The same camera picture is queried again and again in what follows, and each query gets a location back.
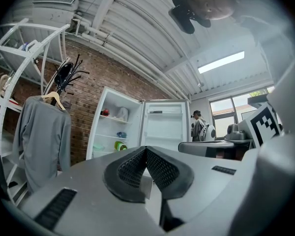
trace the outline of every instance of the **brick wall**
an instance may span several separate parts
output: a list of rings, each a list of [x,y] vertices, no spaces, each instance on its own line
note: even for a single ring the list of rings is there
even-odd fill
[[[90,74],[80,73],[82,78],[68,86],[67,94],[71,99],[71,164],[85,160],[89,140],[89,133],[93,117],[104,86],[113,88],[137,100],[169,99],[170,97],[159,88],[136,74],[119,62],[93,49],[66,40],[66,53],[75,62],[81,54],[80,70]],[[48,81],[55,72],[55,66],[46,63],[45,78]],[[32,95],[40,95],[40,86],[27,80],[20,79],[14,89],[14,97],[23,104]],[[4,120],[4,129],[14,134],[19,114],[7,110]]]

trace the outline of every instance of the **bottle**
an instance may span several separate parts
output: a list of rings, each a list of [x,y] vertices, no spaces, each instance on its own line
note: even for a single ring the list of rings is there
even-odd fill
[[[121,151],[121,150],[127,149],[127,146],[123,142],[116,141],[115,142],[115,149],[117,151]]]

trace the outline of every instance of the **window frame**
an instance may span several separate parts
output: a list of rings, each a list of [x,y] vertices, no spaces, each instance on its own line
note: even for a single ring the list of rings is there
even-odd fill
[[[238,124],[237,111],[236,111],[236,107],[235,107],[234,100],[233,100],[234,97],[241,96],[241,95],[245,95],[245,94],[249,94],[249,93],[256,92],[256,91],[260,91],[260,90],[265,90],[266,93],[269,93],[269,91],[267,90],[267,88],[270,88],[270,87],[273,87],[273,86],[274,86],[274,85],[272,85],[272,86],[267,86],[267,87],[263,87],[263,88],[256,89],[256,90],[253,90],[253,91],[248,91],[248,92],[245,92],[245,93],[240,93],[240,94],[230,95],[230,96],[228,96],[228,97],[224,97],[224,98],[221,98],[221,99],[218,99],[218,100],[209,101],[210,109],[211,109],[212,122],[213,122],[213,126],[214,126],[214,128],[216,129],[216,126],[215,126],[215,120],[223,119],[223,118],[228,118],[228,117],[234,117],[234,123],[235,123],[235,124]],[[219,115],[213,115],[213,111],[212,111],[211,103],[218,102],[218,101],[222,101],[222,100],[227,100],[227,99],[230,99],[230,100],[231,100],[231,103],[232,103],[232,106],[233,106],[233,110],[234,110],[234,111],[229,112],[229,113],[219,114]],[[222,140],[222,139],[224,139],[224,138],[225,138],[225,136],[223,136],[223,137],[216,137],[216,140]]]

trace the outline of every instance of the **window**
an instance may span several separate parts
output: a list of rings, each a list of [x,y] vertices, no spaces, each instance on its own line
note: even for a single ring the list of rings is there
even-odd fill
[[[262,88],[255,92],[210,102],[216,137],[224,138],[229,125],[240,123],[256,111],[256,108],[248,105],[248,98],[270,93],[273,89],[274,87]]]

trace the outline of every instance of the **red object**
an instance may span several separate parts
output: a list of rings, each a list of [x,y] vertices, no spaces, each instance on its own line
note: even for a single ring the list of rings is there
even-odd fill
[[[104,109],[103,115],[104,116],[108,116],[109,115],[109,110],[107,108]]]

